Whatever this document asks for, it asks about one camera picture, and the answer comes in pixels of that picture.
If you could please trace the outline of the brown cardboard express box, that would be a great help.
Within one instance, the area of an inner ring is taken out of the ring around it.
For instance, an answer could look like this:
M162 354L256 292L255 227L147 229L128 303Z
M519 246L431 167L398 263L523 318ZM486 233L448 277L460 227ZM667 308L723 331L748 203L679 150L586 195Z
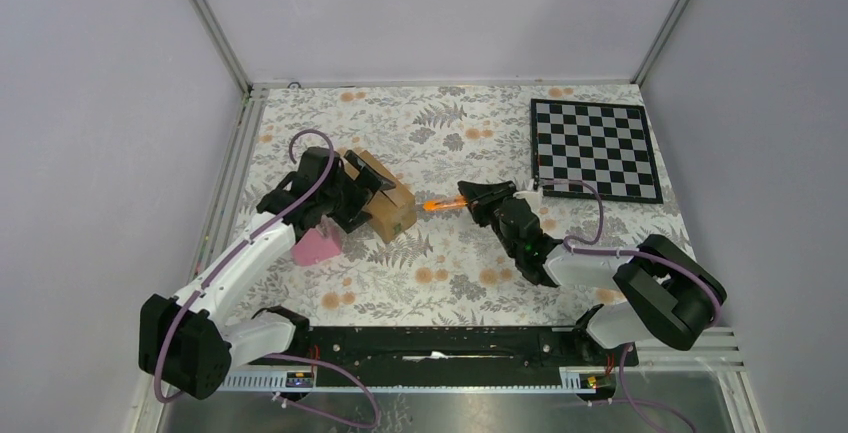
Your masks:
M345 171L352 179L365 171L364 167L360 167L362 164L394 183L394 188L376 192L365 207L371 215L368 224L385 244L396 240L417 222L415 195L377 157L362 148L343 148L339 153L344 158Z

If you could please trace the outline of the orange black utility knife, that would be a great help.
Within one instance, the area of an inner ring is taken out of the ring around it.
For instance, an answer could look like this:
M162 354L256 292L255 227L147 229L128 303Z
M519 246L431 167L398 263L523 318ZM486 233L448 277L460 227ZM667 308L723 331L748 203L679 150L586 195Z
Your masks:
M450 211L465 208L467 200L462 195L452 198L440 198L427 200L422 204L422 209L425 212Z

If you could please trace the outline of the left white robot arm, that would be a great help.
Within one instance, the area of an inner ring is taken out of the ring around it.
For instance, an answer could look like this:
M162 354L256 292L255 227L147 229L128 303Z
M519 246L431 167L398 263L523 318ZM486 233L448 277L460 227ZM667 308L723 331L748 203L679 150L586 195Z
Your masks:
M288 364L310 350L309 320L268 307L227 320L261 275L322 220L350 233L367 223L367 206L395 180L363 155L310 147L296 170L265 194L242 236L169 297L151 295L140 310L138 365L160 383L205 399L235 368L276 354Z

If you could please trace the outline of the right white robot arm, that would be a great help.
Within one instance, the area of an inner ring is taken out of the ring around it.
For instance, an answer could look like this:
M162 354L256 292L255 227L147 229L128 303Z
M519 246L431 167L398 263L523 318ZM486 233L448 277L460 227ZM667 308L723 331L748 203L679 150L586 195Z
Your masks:
M457 187L473 221L492 229L528 282L623 295L623 302L600 305L581 318L573 349L583 363L597 365L613 348L650 338L686 351L720 319L725 288L667 237L651 234L628 248L600 248L596 239L574 235L556 239L535 212L538 192L521 191L513 182L460 181Z

